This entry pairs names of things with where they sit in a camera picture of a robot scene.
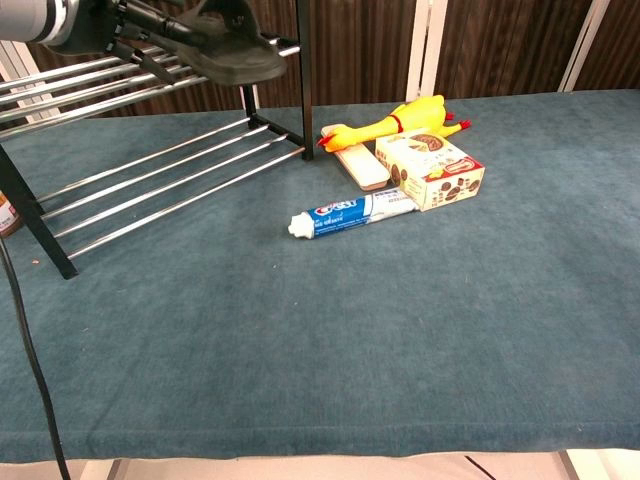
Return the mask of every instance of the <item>wooden wall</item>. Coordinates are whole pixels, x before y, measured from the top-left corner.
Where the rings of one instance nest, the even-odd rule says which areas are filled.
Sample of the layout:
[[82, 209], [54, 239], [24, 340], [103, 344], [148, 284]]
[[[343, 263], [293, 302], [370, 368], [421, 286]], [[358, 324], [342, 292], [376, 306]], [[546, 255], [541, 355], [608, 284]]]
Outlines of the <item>wooden wall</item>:
[[611, 0], [575, 90], [640, 88], [640, 1]]
[[435, 90], [446, 98], [558, 89], [591, 0], [449, 0]]
[[[197, 1], [187, 0], [188, 7]], [[251, 1], [263, 31], [297, 37], [295, 0]], [[416, 0], [308, 1], [314, 104], [402, 101]], [[557, 90], [590, 4], [449, 0], [436, 92], [463, 98]], [[173, 15], [181, 11], [156, 5]], [[611, 0], [576, 89], [640, 87], [638, 32], [640, 1]], [[30, 49], [41, 70], [97, 57], [60, 57], [39, 45]], [[287, 59], [283, 77], [259, 85], [263, 107], [299, 104], [297, 58]], [[241, 100], [236, 87], [208, 82], [105, 115], [237, 108]]]

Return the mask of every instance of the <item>blue carpet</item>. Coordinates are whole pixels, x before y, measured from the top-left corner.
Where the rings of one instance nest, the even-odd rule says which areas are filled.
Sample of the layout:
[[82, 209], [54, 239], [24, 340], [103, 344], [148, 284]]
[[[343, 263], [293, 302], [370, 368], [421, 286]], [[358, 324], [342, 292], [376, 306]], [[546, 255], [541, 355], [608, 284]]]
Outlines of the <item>blue carpet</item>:
[[[80, 257], [64, 281], [10, 238], [70, 458], [640, 448], [640, 92], [447, 102], [487, 167], [477, 197], [316, 240], [292, 215], [359, 195], [293, 158]], [[392, 106], [315, 109], [316, 131]], [[296, 125], [297, 110], [265, 116]], [[8, 142], [44, 194], [241, 112], [85, 120]], [[140, 174], [243, 127], [137, 167]], [[258, 145], [252, 137], [52, 220], [57, 230]], [[261, 152], [63, 241], [291, 150]], [[48, 209], [121, 179], [48, 202]], [[32, 260], [39, 259], [39, 264]], [[51, 459], [0, 281], [0, 461]]]

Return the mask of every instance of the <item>metal shoe rack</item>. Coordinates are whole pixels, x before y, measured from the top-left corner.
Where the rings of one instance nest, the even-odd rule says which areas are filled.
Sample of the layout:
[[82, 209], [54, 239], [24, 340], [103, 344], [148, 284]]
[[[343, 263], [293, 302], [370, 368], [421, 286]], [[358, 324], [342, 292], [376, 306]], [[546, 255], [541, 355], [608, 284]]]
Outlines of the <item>metal shoe rack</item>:
[[[302, 156], [307, 159], [312, 158], [313, 139], [311, 124], [311, 52], [309, 37], [311, 25], [309, 17], [309, 2], [306, 0], [297, 0], [296, 7], [298, 21], [298, 41], [280, 38], [274, 35], [265, 35], [265, 37], [272, 45], [275, 45], [278, 48], [281, 56], [299, 54], [301, 74], [300, 77], [302, 85], [302, 135], [298, 135], [260, 116], [256, 111], [253, 86], [247, 85], [241, 87], [246, 111], [245, 118], [242, 118], [241, 120], [230, 125], [216, 128], [195, 138], [188, 139], [169, 148], [154, 152], [142, 158], [137, 158], [119, 167], [111, 168], [95, 175], [91, 175], [87, 178], [66, 185], [54, 192], [47, 193], [41, 196], [36, 196], [32, 192], [22, 175], [16, 169], [15, 165], [5, 152], [4, 148], [2, 148], [2, 146], [0, 145], [0, 191], [2, 191], [7, 196], [11, 204], [22, 216], [25, 224], [31, 230], [33, 235], [36, 237], [40, 245], [44, 248], [44, 250], [49, 255], [64, 278], [69, 279], [78, 274], [78, 271], [74, 266], [72, 260], [84, 253], [87, 253], [106, 243], [109, 243], [129, 232], [137, 230], [138, 228], [146, 224], [149, 224], [166, 215], [169, 215], [170, 213], [180, 210], [194, 202], [197, 202], [198, 200], [208, 197], [209, 195], [212, 195], [222, 190], [223, 188], [226, 188], [246, 178], [256, 175], [259, 172], [262, 172], [270, 167], [278, 165], [289, 158], [297, 156], [298, 154], [302, 154]], [[17, 127], [6, 129], [4, 131], [0, 131], [0, 142], [37, 130], [70, 123], [76, 120], [106, 112], [108, 110], [129, 105], [134, 102], [156, 97], [168, 92], [172, 92], [174, 90], [208, 81], [207, 78], [194, 73], [189, 66], [181, 65], [178, 62], [177, 57], [162, 51], [160, 48], [150, 47], [145, 49], [144, 52], [147, 55], [153, 56], [157, 62], [164, 64], [168, 68], [168, 70], [177, 78], [177, 81], [173, 85], [158, 84], [153, 75], [142, 72], [138, 69], [137, 66], [122, 63], [120, 60], [114, 57], [106, 57], [99, 60], [58, 68], [18, 80], [0, 83], [0, 105], [5, 105], [17, 102], [19, 100], [33, 98], [45, 93], [53, 93], [71, 87], [86, 85], [88, 83], [95, 82], [96, 80], [107, 79], [114, 76], [122, 76], [127, 73], [133, 74], [133, 76], [117, 79], [115, 81], [111, 81], [102, 85], [90, 86], [76, 92], [54, 96], [50, 99], [43, 100], [38, 103], [33, 103], [25, 107], [5, 110], [3, 112], [0, 112], [0, 123], [8, 122], [18, 118], [24, 118], [27, 115], [45, 111], [51, 108], [70, 105], [79, 101], [99, 98], [100, 96], [103, 96], [105, 94], [120, 91], [122, 89], [140, 87], [133, 92], [125, 93], [115, 98], [102, 100], [89, 106], [76, 108], [64, 113], [60, 113], [54, 117], [43, 118], [41, 120], [35, 121], [34, 123], [20, 125]], [[217, 143], [204, 150], [200, 150], [193, 155], [189, 155], [173, 163], [164, 165], [156, 170], [142, 175], [133, 176], [124, 181], [119, 181], [118, 183], [115, 183], [110, 187], [101, 189], [90, 195], [82, 196], [80, 198], [76, 197], [65, 206], [58, 207], [53, 210], [47, 211], [43, 206], [43, 204], [46, 205], [47, 201], [53, 198], [57, 198], [62, 195], [73, 195], [73, 193], [77, 193], [74, 191], [80, 187], [87, 186], [98, 180], [102, 180], [116, 173], [123, 172], [131, 167], [161, 157], [162, 155], [165, 155], [169, 152], [173, 152], [196, 142], [200, 142], [201, 140], [208, 139], [222, 131], [232, 128], [242, 128], [243, 126], [247, 126], [248, 130], [239, 134], [238, 136], [221, 143]], [[225, 158], [223, 161], [213, 163], [203, 170], [191, 173], [190, 175], [172, 181], [162, 187], [155, 188], [142, 195], [136, 196], [135, 198], [127, 200], [124, 203], [120, 203], [89, 218], [86, 218], [79, 223], [64, 227], [62, 230], [55, 233], [52, 232], [47, 225], [47, 220], [51, 218], [63, 215], [66, 212], [74, 210], [82, 205], [86, 205], [115, 191], [127, 188], [138, 182], [142, 182], [143, 180], [146, 180], [147, 178], [150, 178], [152, 176], [162, 174], [163, 172], [166, 172], [170, 169], [179, 167], [180, 165], [184, 165], [191, 160], [209, 155], [213, 152], [223, 149], [228, 145], [236, 142], [241, 142], [243, 139], [266, 130], [274, 132], [277, 136], [255, 148], [247, 150], [246, 152], [237, 154], [230, 158]], [[219, 183], [196, 196], [187, 198], [171, 206], [157, 210], [155, 213], [140, 218], [139, 220], [136, 220], [129, 225], [118, 228], [116, 230], [112, 230], [109, 233], [96, 238], [87, 245], [74, 250], [73, 252], [65, 252], [58, 242], [60, 238], [70, 235], [73, 232], [76, 232], [84, 227], [107, 219], [108, 217], [118, 212], [133, 207], [134, 205], [137, 205], [141, 202], [147, 201], [153, 197], [156, 197], [157, 195], [160, 195], [161, 193], [186, 184], [196, 178], [202, 177], [242, 158], [248, 157], [249, 155], [252, 155], [258, 151], [267, 149], [269, 146], [277, 142], [282, 142], [285, 140], [295, 145], [295, 148], [289, 153], [280, 155], [277, 158], [273, 158], [256, 168], [242, 173], [241, 175], [232, 177], [229, 180]]]

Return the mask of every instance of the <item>toothpaste tube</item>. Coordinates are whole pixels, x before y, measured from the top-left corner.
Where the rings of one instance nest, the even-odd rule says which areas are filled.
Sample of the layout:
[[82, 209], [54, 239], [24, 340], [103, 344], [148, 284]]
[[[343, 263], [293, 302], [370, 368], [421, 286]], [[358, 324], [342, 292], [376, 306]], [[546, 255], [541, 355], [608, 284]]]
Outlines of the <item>toothpaste tube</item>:
[[297, 238], [315, 238], [417, 209], [418, 206], [402, 190], [392, 188], [302, 212], [291, 218], [289, 233]]

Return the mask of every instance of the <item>white floor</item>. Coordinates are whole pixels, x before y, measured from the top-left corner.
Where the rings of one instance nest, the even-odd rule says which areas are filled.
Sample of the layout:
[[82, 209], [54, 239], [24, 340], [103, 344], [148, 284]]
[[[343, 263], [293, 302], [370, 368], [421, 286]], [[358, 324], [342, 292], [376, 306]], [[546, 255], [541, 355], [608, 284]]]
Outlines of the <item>white floor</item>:
[[[640, 452], [471, 453], [496, 480], [640, 480]], [[461, 453], [386, 457], [284, 457], [69, 462], [73, 480], [487, 480]], [[2, 480], [59, 478], [54, 462], [0, 464]]]

